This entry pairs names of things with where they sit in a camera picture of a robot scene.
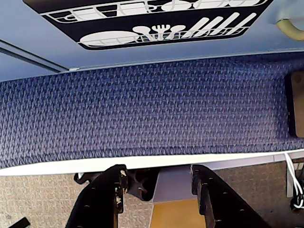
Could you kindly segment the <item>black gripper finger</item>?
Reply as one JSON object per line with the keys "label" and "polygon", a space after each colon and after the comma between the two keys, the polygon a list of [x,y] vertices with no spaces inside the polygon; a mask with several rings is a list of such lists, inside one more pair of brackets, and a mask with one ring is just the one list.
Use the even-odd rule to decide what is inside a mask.
{"label": "black gripper finger", "polygon": [[191,167],[191,191],[197,196],[199,214],[207,228],[269,228],[253,210],[214,171],[204,165]]}
{"label": "black gripper finger", "polygon": [[123,194],[128,190],[127,168],[114,165],[104,172],[74,175],[78,184],[89,184],[80,192],[69,219],[69,228],[116,228],[123,213]]}

